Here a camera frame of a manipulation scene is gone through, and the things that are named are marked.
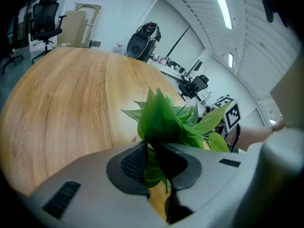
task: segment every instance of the chair armrest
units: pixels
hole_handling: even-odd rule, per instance
[[[60,18],[60,22],[59,22],[59,27],[58,27],[58,28],[61,27],[62,20],[63,20],[63,18],[65,18],[65,17],[66,17],[66,15],[61,15],[61,16],[58,17],[58,18]]]
[[[14,32],[10,32],[10,33],[7,33],[5,36],[8,37],[10,34],[13,34]]]

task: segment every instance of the desk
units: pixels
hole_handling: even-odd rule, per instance
[[[198,91],[197,97],[200,100],[200,103],[208,100],[211,97],[211,94],[208,92],[208,88]]]
[[[19,80],[0,117],[0,164],[8,182],[29,195],[83,155],[133,142],[148,89],[184,102],[162,73],[146,63],[85,48],[56,48]]]
[[[148,64],[151,64],[153,61],[151,59],[148,60]],[[181,74],[178,71],[175,71],[174,69],[168,67],[168,66],[163,66],[162,64],[158,64],[157,67],[163,74],[171,76],[175,79],[182,80]]]

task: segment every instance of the green leaf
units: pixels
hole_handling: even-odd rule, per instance
[[[184,122],[184,124],[188,125],[189,127],[195,126],[197,123],[192,123],[190,120]]]
[[[152,148],[148,148],[148,164],[158,164],[155,159],[156,153]]]
[[[166,177],[163,177],[162,182],[163,182],[165,185],[167,184],[167,187],[168,187],[168,188],[171,188],[171,182],[170,182]]]
[[[203,139],[197,135],[188,135],[183,139],[185,145],[203,149]]]
[[[170,197],[169,196],[165,202],[165,213],[166,213],[166,216],[168,217],[168,214],[169,214],[169,204],[170,204]]]
[[[143,172],[143,177],[147,182],[156,182],[160,181],[164,174],[160,166],[147,167]]]
[[[195,128],[193,127],[190,127],[186,124],[182,124],[184,130],[189,134],[195,134],[195,135],[202,135],[202,133],[199,131],[199,130],[196,130]]]
[[[150,120],[153,116],[154,110],[156,107],[156,95],[155,93],[149,88],[148,97],[146,100],[146,105],[142,110],[142,116],[137,125],[137,133],[139,137],[144,140],[144,136],[147,132]]]
[[[166,95],[166,101],[170,104],[170,106],[174,107],[174,101],[171,95]]]
[[[135,121],[139,122],[141,116],[142,116],[142,110],[132,110],[132,111],[126,111],[123,110],[122,111],[129,116],[130,118],[134,119]]]
[[[208,142],[205,141],[205,140],[203,141],[203,149],[204,149],[204,150],[211,150],[211,148],[210,148]]]
[[[198,104],[196,103],[195,107],[193,108],[193,115],[190,119],[190,122],[196,124],[198,122],[198,119],[199,119],[199,109],[198,109]]]
[[[186,121],[186,120],[188,120],[191,117],[191,115],[192,115],[191,113],[185,113],[185,114],[179,116],[179,119],[181,121]]]
[[[138,104],[139,108],[142,110],[144,109],[146,103],[144,101],[134,101],[136,104]]]
[[[227,143],[218,133],[210,133],[208,137],[208,144],[213,151],[229,152]]]
[[[147,181],[145,179],[143,179],[142,184],[147,187],[147,188],[153,188],[155,187],[158,183],[160,183],[161,180],[157,180],[157,181]]]
[[[194,125],[193,128],[200,131],[201,134],[211,131],[222,120],[224,113],[230,104],[231,102],[209,112],[198,124]]]
[[[192,113],[192,108],[193,106],[174,106],[173,107],[173,112],[175,115],[181,116],[185,113],[191,112]]]
[[[157,89],[155,110],[145,131],[144,139],[150,143],[179,143],[182,134],[183,127],[181,121],[172,111],[171,106],[166,101],[160,89]]]

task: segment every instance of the ceiling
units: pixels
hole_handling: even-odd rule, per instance
[[[225,26],[217,0],[182,0],[203,28],[213,57],[230,69],[259,103],[272,102],[271,89],[296,58],[301,43],[278,14],[268,23],[262,0],[226,0],[232,29]]]

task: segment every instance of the green plant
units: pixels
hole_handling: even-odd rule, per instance
[[[196,148],[203,148],[207,143],[210,149],[219,152],[229,152],[225,140],[212,130],[219,124],[230,103],[208,113],[197,123],[199,112],[195,107],[174,106],[170,95],[164,97],[160,89],[156,94],[149,88],[146,102],[137,102],[140,110],[122,110],[134,119],[137,132],[142,140],[159,143],[181,143]],[[163,181],[166,189],[170,182],[155,159],[155,151],[148,148],[148,163],[143,174],[143,184],[148,187],[156,186]]]

